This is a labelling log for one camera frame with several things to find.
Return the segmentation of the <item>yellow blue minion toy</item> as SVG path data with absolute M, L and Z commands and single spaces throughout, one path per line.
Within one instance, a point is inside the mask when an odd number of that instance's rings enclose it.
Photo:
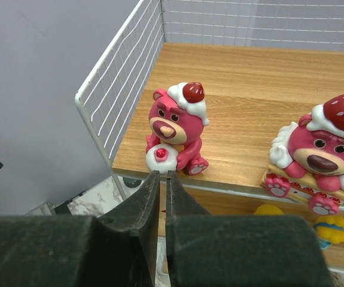
M 320 216 L 313 225 L 321 249 L 344 243 L 344 217 L 339 215 Z

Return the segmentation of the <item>yellow duck toy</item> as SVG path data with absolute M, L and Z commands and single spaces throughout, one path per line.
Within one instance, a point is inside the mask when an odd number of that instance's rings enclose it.
M 283 215 L 283 211 L 273 205 L 273 204 L 262 204 L 258 208 L 256 208 L 253 215 L 260 216 L 260 215 Z

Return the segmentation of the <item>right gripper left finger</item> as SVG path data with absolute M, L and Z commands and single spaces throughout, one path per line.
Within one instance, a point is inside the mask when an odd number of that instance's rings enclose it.
M 0 286 L 154 286 L 160 175 L 103 216 L 0 216 Z

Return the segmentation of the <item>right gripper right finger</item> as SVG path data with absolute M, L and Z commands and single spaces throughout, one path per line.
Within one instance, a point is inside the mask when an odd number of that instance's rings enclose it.
M 308 223 L 294 215 L 216 216 L 166 180 L 166 255 L 172 286 L 332 286 Z

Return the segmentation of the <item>pink red figure toy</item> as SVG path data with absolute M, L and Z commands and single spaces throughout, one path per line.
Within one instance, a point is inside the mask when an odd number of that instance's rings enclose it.
M 209 119 L 203 85 L 190 82 L 160 88 L 153 99 L 148 116 L 152 133 L 146 137 L 148 169 L 161 174 L 183 170 L 188 175 L 204 171 L 209 164 L 200 155 L 201 134 Z

